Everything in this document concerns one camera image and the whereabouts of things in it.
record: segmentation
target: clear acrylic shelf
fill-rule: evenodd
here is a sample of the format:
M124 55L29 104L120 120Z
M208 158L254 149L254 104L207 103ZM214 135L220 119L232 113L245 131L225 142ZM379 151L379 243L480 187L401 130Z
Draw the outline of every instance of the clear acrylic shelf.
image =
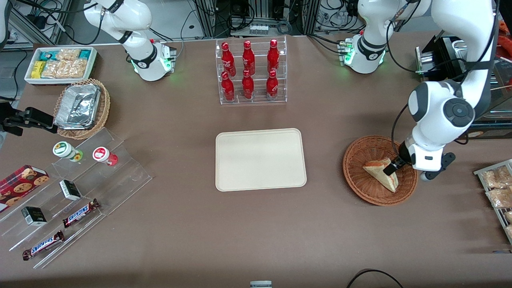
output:
M49 166L46 171L51 181L48 181L40 191L35 191L31 197L25 197L27 200L20 200L0 222L2 238L8 244L9 251L19 254L19 260L22 261L24 250L32 248L62 230L66 239L64 242L51 246L28 261L34 265L34 268L44 268L90 228L146 185L152 177L121 144L120 138L103 128L77 146L84 153L80 162L60 159ZM99 146L107 147L119 157L115 166L107 166L92 159L92 151ZM71 201L64 197L58 184L62 179L75 182L82 195L80 200ZM62 220L94 198L101 206L77 223L64 228ZM21 208L25 206L41 208L48 223L40 227L27 225L21 213Z
M268 71L267 71L267 53L270 48L270 40L276 39L278 41L278 50L279 50L279 68L277 70L277 79L279 82L278 85L278 95L274 101L269 101L267 99L267 79L268 79ZM287 93L287 47L286 47L286 37L255 37L250 38L251 47L254 52L255 61L256 61L256 73L252 76L254 80L254 97L252 100L247 100L244 97L244 91L242 87L242 79L243 79L243 71L244 66L242 62L242 54L244 53L244 41L246 39L243 38L231 38L224 40L216 41L216 63L217 63L217 81L219 83L219 99L222 105L238 105L238 104L272 104L276 102L286 102L288 100ZM221 73L224 71L224 67L222 66L222 49L220 45L222 42L227 42L229 44L229 49L233 53L234 56L234 64L237 69L237 74L234 77L231 77L231 81L233 81L234 85L234 102L227 102L224 98L222 92L222 77Z

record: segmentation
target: brown tabletop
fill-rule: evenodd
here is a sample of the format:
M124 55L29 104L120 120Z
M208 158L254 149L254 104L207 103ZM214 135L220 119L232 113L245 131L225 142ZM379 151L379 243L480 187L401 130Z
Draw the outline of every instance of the brown tabletop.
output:
M414 48L433 34L394 34L395 57L413 67ZM134 73L120 45L97 46L94 77L112 99L106 126L155 178L42 270L0 239L0 286L344 287L375 268L405 287L511 287L512 255L492 254L510 246L472 173L512 158L510 141L450 144L457 160L404 204L368 204L342 176L344 151L358 137L390 135L418 80L388 55L360 75L307 37L287 41L288 102L273 107L219 104L213 40L187 42L176 72L154 83ZM19 107L52 112L61 91L27 85ZM399 141L413 124L404 114ZM306 185L219 192L215 137L279 128L302 133ZM46 167L59 140L39 129L7 137L0 178L24 164ZM365 275L353 287L393 285Z

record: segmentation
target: snickers bar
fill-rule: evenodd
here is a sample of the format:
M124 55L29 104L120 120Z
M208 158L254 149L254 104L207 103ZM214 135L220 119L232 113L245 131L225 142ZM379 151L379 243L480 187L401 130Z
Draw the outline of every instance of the snickers bar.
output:
M64 234L61 230L57 232L57 234L53 235L52 237L46 239L45 241L39 243L38 245L32 247L32 249L27 249L23 251L23 260L27 261L30 258L34 257L37 253L43 251L44 249L52 246L55 243L58 243L60 241L64 241Z
M69 226L71 226L71 224L77 222L78 220L80 220L83 216L89 214L90 212L92 212L94 209L98 208L100 205L98 203L98 201L96 200L96 198L94 198L94 200L92 200L91 202L89 202L87 205L85 205L84 207L82 207L80 210L78 210L77 212L73 213L71 216L69 216L68 218L64 219L62 222L64 223L64 228L67 228Z

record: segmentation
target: wicker basket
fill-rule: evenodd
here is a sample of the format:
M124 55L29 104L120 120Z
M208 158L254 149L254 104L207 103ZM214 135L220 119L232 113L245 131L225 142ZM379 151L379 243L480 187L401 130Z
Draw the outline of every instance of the wicker basket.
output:
M418 174L409 165L396 171L398 188L386 189L362 167L368 161L395 158L391 139L379 135L359 138L352 142L343 157L343 174L349 186L362 199L379 206L397 205L409 198L418 184Z
M110 96L109 92L105 89L105 86L98 80L95 79L87 79L84 81L80 81L77 83L73 83L72 86L77 85L86 85L86 84L95 84L98 85L101 88L101 94L99 98L99 104L98 104L98 111L96 112L96 124L89 129L89 130L64 130L59 128L57 130L57 133L60 136L72 138L75 140L83 140L87 139L99 130L105 126L106 119L109 116L109 109L110 109ZM53 110L53 117L57 115L57 111L60 107L60 102L62 101L62 97L64 96L64 91L60 94L59 100L57 100L57 105L55 106L55 109Z

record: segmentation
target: red bottle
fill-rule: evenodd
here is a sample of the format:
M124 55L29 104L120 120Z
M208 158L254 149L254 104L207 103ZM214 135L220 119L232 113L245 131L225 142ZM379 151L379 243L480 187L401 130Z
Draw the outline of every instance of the red bottle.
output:
M221 44L222 47L222 66L224 66L224 71L229 73L229 76L234 77L237 74L237 70L234 67L234 57L233 53L229 50L229 44L227 42L223 42Z
M224 93L224 98L226 101L233 102L234 101L234 86L231 79L229 79L229 74L226 71L222 71L222 92Z
M249 70L251 75L256 73L256 62L254 60L254 52L251 49L251 41L244 41L244 54L242 55L244 69Z
M268 79L267 79L267 99L269 101L274 101L278 96L278 80L275 77L275 70L270 71L268 73Z
M279 68L279 50L278 50L278 41L276 39L270 40L270 49L267 54L267 70L270 73L272 69L276 71Z
M244 78L242 79L242 86L244 87L244 97L251 100L254 96L254 80L252 80L249 70L244 70Z

